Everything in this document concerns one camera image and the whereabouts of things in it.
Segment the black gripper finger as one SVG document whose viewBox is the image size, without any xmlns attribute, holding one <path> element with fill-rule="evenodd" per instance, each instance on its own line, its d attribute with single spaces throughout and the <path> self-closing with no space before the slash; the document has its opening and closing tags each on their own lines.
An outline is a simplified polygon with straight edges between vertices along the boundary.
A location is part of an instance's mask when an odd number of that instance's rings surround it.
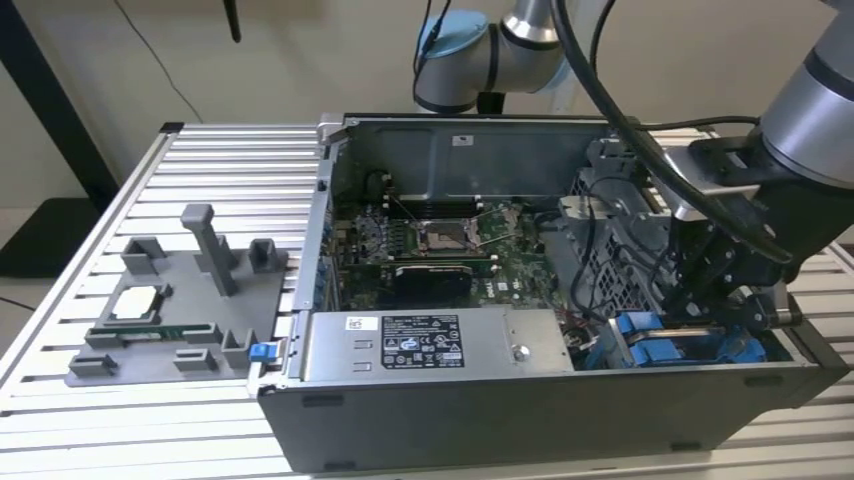
<svg viewBox="0 0 854 480">
<path fill-rule="evenodd" d="M 804 320 L 798 302 L 786 287 L 743 287 L 739 324 L 750 331 L 798 327 Z"/>
<path fill-rule="evenodd" d="M 704 316 L 726 297 L 720 284 L 734 262 L 734 247 L 712 222 L 671 223 L 675 284 L 664 296 L 664 312 L 674 321 Z"/>
</svg>

